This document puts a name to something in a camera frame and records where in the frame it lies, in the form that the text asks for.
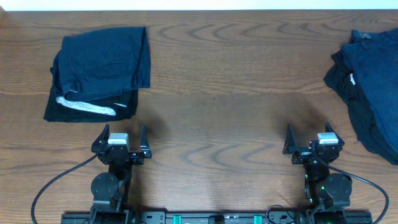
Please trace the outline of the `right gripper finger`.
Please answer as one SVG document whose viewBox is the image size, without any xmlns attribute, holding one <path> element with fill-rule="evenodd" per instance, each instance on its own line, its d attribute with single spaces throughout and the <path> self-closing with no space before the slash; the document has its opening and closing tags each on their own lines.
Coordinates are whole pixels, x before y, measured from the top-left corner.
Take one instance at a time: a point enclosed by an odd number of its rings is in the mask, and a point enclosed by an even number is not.
<svg viewBox="0 0 398 224">
<path fill-rule="evenodd" d="M 293 128 L 290 124 L 287 125 L 287 130 L 286 130 L 286 138 L 285 138 L 285 143 L 284 143 L 284 149 L 290 149 L 293 147 L 296 147 L 296 141 L 295 141 L 295 136 L 294 136 L 294 131 Z"/>
<path fill-rule="evenodd" d="M 340 146 L 343 146 L 343 145 L 344 145 L 344 140 L 342 140 L 342 139 L 339 137 L 339 135 L 334 131 L 334 129 L 331 127 L 331 125 L 330 125 L 329 122 L 326 122 L 326 123 L 325 123 L 325 132 L 326 132 L 326 133 L 334 132 L 334 133 L 337 135 L 338 139 L 339 139 L 338 145 L 340 145 Z"/>
</svg>

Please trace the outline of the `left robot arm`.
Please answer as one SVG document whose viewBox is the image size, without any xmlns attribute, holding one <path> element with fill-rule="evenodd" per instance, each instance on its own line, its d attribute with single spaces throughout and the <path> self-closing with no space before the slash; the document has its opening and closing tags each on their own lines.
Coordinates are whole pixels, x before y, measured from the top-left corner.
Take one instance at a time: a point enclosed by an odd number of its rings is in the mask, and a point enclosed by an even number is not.
<svg viewBox="0 0 398 224">
<path fill-rule="evenodd" d="M 139 152 L 129 150 L 127 133 L 111 133 L 107 124 L 91 146 L 108 171 L 97 175 L 91 183 L 93 206 L 90 223 L 140 223 L 140 214 L 128 205 L 132 167 L 143 165 L 152 157 L 146 126 L 141 128 Z"/>
</svg>

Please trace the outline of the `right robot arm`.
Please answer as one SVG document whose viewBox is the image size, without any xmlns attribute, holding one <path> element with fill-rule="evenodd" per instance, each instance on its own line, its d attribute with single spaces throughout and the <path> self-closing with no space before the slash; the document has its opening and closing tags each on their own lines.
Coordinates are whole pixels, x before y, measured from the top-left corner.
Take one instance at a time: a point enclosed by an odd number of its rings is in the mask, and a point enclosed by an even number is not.
<svg viewBox="0 0 398 224">
<path fill-rule="evenodd" d="M 343 149 L 344 141 L 329 123 L 325 132 L 306 147 L 296 143 L 291 125 L 287 126 L 282 153 L 291 155 L 293 165 L 302 165 L 305 170 L 304 195 L 310 206 L 297 212 L 295 223 L 346 223 L 344 208 L 350 205 L 352 179 L 341 173 L 331 173 L 329 164 L 336 160 Z"/>
</svg>

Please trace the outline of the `blue denim shorts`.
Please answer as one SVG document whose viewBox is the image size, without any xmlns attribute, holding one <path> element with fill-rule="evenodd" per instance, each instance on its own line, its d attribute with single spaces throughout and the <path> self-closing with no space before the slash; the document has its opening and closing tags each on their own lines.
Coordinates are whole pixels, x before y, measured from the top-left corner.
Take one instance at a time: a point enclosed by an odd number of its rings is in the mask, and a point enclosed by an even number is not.
<svg viewBox="0 0 398 224">
<path fill-rule="evenodd" d="M 397 154 L 397 29 L 380 33 L 353 30 L 351 42 L 341 49 L 381 136 Z"/>
</svg>

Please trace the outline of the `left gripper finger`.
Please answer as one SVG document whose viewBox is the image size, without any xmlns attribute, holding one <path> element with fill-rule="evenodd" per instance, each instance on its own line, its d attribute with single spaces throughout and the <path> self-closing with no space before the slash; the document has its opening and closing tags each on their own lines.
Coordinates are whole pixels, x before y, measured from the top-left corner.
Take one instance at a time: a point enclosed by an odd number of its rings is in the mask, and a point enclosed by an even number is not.
<svg viewBox="0 0 398 224">
<path fill-rule="evenodd" d="M 93 142 L 93 147 L 101 147 L 103 144 L 106 144 L 109 139 L 109 124 L 106 124 L 100 135 Z"/>
<path fill-rule="evenodd" d="M 150 153 L 150 146 L 147 138 L 146 125 L 143 125 L 141 128 L 140 147 L 143 153 Z"/>
</svg>

